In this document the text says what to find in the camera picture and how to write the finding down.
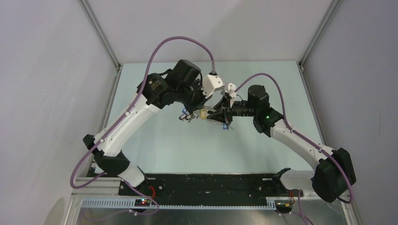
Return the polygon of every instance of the black mounting plate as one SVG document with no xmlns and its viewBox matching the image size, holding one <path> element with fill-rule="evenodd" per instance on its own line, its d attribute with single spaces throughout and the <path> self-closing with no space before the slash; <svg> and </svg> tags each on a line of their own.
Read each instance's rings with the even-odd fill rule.
<svg viewBox="0 0 398 225">
<path fill-rule="evenodd" d="M 252 174 L 166 174 L 146 173 L 137 189 L 147 196 L 155 189 L 160 205 L 264 206 L 266 197 L 288 197 L 289 191 L 272 180 L 275 173 Z M 121 181 L 119 195 L 137 196 Z"/>
</svg>

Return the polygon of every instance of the yellow object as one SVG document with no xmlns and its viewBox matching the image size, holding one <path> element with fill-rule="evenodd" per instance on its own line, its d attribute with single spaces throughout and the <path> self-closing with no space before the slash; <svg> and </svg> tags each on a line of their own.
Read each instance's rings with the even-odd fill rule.
<svg viewBox="0 0 398 225">
<path fill-rule="evenodd" d="M 207 110 L 206 109 L 200 110 L 200 117 L 202 118 L 202 120 L 206 119 L 206 116 L 207 116 Z"/>
</svg>

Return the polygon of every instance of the light blue table surface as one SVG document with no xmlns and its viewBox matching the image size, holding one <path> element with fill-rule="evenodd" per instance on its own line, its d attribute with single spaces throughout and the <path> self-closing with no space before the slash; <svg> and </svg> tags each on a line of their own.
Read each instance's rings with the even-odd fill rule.
<svg viewBox="0 0 398 225">
<path fill-rule="evenodd" d="M 208 62 L 195 64 L 203 75 L 211 70 Z M 154 63 L 150 72 L 161 73 L 174 65 Z M 146 63 L 123 65 L 108 123 L 131 101 L 145 68 Z M 273 76 L 281 87 L 289 122 L 312 139 L 321 140 L 296 62 L 217 62 L 216 69 L 225 82 L 236 86 L 255 73 Z M 264 85 L 271 106 L 282 113 L 276 86 L 267 77 L 253 78 L 238 94 L 247 99 L 247 89 L 253 84 Z M 206 105 L 214 105 L 220 99 L 217 92 Z M 286 167 L 311 170 L 288 147 L 259 134 L 252 118 L 234 117 L 231 129 L 226 131 L 200 118 L 190 123 L 180 121 L 183 107 L 180 103 L 166 106 L 145 122 L 123 146 L 125 156 L 147 173 L 266 173 Z"/>
</svg>

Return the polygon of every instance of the white wall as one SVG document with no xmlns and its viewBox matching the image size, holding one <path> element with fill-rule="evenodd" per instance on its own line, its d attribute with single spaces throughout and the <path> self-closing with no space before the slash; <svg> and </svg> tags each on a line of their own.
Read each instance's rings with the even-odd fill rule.
<svg viewBox="0 0 398 225">
<path fill-rule="evenodd" d="M 365 224 L 396 224 L 398 2 L 346 0 L 304 66 L 332 147 L 346 148 Z"/>
<path fill-rule="evenodd" d="M 121 62 L 147 62 L 165 38 L 188 36 L 216 61 L 300 60 L 331 0 L 90 0 Z M 156 62 L 208 61 L 186 41 L 167 43 Z"/>
<path fill-rule="evenodd" d="M 114 74 L 77 0 L 1 1 L 0 224 L 59 224 Z"/>
</svg>

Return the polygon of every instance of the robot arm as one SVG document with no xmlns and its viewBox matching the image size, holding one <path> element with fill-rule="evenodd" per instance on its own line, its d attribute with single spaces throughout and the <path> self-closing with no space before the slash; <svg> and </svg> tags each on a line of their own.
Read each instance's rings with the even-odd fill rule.
<svg viewBox="0 0 398 225">
<path fill-rule="evenodd" d="M 123 145 L 147 119 L 166 105 L 183 103 L 191 114 L 203 108 L 211 95 L 206 98 L 202 93 L 203 81 L 196 79 L 199 74 L 201 71 L 196 65 L 180 60 L 174 69 L 167 71 L 164 79 L 160 74 L 148 75 L 147 81 L 138 86 L 139 89 L 144 85 L 144 91 L 130 111 L 129 107 L 137 94 L 112 124 L 95 136 L 84 137 L 83 142 L 88 149 L 100 142 L 92 152 L 97 165 L 107 174 L 119 176 L 133 187 L 143 182 L 144 173 L 123 155 Z M 112 131 L 101 139 L 110 128 Z"/>
<path fill-rule="evenodd" d="M 150 74 L 147 81 L 138 87 L 139 89 L 141 85 L 144 85 L 144 91 L 132 111 L 128 111 L 132 104 L 131 101 L 110 126 L 95 136 L 87 135 L 84 138 L 88 149 L 100 141 L 100 144 L 92 152 L 97 165 L 107 174 L 119 176 L 133 187 L 138 186 L 145 180 L 145 175 L 121 151 L 129 137 L 152 115 L 174 102 L 184 104 L 189 116 L 185 119 L 191 120 L 190 116 L 194 115 L 196 110 L 205 108 L 205 102 L 212 97 L 215 91 L 222 90 L 223 98 L 214 107 L 214 111 L 208 111 L 208 120 L 222 122 L 228 128 L 234 116 L 253 117 L 254 127 L 259 133 L 264 133 L 285 144 L 300 155 L 313 169 L 312 171 L 295 171 L 286 168 L 275 175 L 274 182 L 288 190 L 315 191 L 327 202 L 334 201 L 347 189 L 343 176 L 336 165 L 314 146 L 288 129 L 283 116 L 270 107 L 269 96 L 265 92 L 264 86 L 249 87 L 247 101 L 235 101 L 236 86 L 234 84 L 225 84 L 217 75 L 207 75 L 206 77 L 201 75 L 202 78 L 197 80 L 199 74 L 201 75 L 200 69 L 187 60 L 180 60 L 172 70 L 168 71 L 164 79 L 160 74 Z M 101 137 L 111 127 L 114 127 L 112 132 L 102 140 Z M 350 183 L 354 184 L 356 178 L 349 153 L 342 148 L 335 151 L 322 144 L 319 146 L 339 163 Z"/>
<path fill-rule="evenodd" d="M 215 109 L 207 118 L 225 124 L 230 124 L 234 116 L 253 117 L 254 127 L 259 133 L 264 133 L 288 146 L 312 167 L 312 171 L 295 171 L 290 168 L 281 170 L 273 180 L 286 189 L 315 191 L 320 198 L 327 202 L 333 202 L 347 190 L 346 182 L 337 166 L 320 150 L 295 134 L 293 132 L 296 130 L 295 127 L 291 126 L 292 130 L 288 129 L 283 116 L 270 107 L 269 96 L 264 86 L 249 87 L 247 101 L 235 101 L 232 107 L 230 107 L 230 97 L 226 95 L 215 106 Z M 350 154 L 342 148 L 333 150 L 320 143 L 318 146 L 338 162 L 350 184 L 354 184 L 356 178 Z"/>
</svg>

